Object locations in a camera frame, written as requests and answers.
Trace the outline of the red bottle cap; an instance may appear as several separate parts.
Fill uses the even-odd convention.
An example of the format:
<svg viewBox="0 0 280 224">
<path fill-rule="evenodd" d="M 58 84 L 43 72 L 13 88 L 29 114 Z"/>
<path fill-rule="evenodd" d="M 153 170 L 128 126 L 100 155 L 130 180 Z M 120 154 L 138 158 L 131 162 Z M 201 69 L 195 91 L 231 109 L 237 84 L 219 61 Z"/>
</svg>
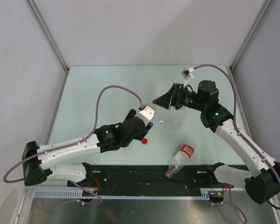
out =
<svg viewBox="0 0 280 224">
<path fill-rule="evenodd" d="M 146 138 L 143 138 L 142 141 L 141 141 L 141 143 L 145 145 L 145 144 L 148 143 L 148 140 L 147 140 Z"/>
</svg>

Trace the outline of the clear unlabelled plastic bottle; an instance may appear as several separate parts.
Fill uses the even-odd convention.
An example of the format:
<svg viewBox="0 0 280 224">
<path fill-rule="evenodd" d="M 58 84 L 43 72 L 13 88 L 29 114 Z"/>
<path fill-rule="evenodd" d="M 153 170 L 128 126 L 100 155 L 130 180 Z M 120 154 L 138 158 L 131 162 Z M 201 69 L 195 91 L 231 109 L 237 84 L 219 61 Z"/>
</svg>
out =
<svg viewBox="0 0 280 224">
<path fill-rule="evenodd" d="M 176 110 L 174 109 L 171 113 L 171 117 L 170 117 L 170 126 L 173 130 L 180 130 L 182 129 L 185 120 L 187 117 L 187 113 L 186 113 L 186 108 L 185 107 L 181 107 L 180 109 Z"/>
</svg>

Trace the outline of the red-labelled clear water bottle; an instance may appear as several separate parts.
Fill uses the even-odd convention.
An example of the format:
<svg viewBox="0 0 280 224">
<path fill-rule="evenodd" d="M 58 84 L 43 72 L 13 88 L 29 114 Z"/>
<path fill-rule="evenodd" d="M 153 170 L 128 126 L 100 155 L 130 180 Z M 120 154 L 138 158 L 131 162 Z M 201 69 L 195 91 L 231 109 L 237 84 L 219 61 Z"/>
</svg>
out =
<svg viewBox="0 0 280 224">
<path fill-rule="evenodd" d="M 197 142 L 195 140 L 192 140 L 187 144 L 182 144 L 174 157 L 169 161 L 165 176 L 171 178 L 174 174 L 178 173 L 189 161 L 196 148 Z"/>
</svg>

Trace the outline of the yellow tea bottle red label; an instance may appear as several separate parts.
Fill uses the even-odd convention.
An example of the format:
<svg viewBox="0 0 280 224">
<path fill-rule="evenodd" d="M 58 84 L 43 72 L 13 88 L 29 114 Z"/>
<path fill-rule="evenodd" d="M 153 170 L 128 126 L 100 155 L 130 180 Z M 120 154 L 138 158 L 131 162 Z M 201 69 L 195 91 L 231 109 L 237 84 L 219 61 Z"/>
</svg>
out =
<svg viewBox="0 0 280 224">
<path fill-rule="evenodd" d="M 156 107 L 157 107 L 157 105 L 155 105 L 155 104 L 153 103 L 153 99 L 151 99 L 151 100 L 150 100 L 150 104 L 149 104 L 149 106 L 150 106 L 153 110 L 155 110 L 155 111 L 156 111 Z"/>
</svg>

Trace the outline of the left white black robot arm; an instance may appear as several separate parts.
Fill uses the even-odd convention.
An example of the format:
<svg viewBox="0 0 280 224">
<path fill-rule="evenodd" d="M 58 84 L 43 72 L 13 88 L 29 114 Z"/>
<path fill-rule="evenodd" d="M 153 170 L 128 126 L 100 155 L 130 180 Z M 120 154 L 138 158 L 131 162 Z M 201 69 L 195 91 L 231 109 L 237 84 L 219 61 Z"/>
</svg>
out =
<svg viewBox="0 0 280 224">
<path fill-rule="evenodd" d="M 143 140 L 152 128 L 155 110 L 146 106 L 143 110 L 131 109 L 123 122 L 104 125 L 93 134 L 81 139 L 56 145 L 26 144 L 22 160 L 24 184 L 33 186 L 46 180 L 67 180 L 90 186 L 94 181 L 91 166 L 87 163 L 65 164 L 75 156 L 102 154 L 128 147 L 133 140 Z"/>
</svg>

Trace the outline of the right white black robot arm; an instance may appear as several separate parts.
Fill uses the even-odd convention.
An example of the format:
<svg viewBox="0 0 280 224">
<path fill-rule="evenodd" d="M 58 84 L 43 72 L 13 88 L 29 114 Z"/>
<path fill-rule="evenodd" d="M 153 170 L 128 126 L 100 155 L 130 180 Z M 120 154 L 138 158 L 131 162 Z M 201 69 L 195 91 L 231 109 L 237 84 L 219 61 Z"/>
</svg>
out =
<svg viewBox="0 0 280 224">
<path fill-rule="evenodd" d="M 248 170 L 218 162 L 207 169 L 206 182 L 211 187 L 227 183 L 244 189 L 256 203 L 263 204 L 280 193 L 280 162 L 265 153 L 242 132 L 234 116 L 218 100 L 215 82 L 203 80 L 196 92 L 174 83 L 170 90 L 154 99 L 153 104 L 169 110 L 187 107 L 200 111 L 201 122 L 222 138 L 242 159 Z"/>
</svg>

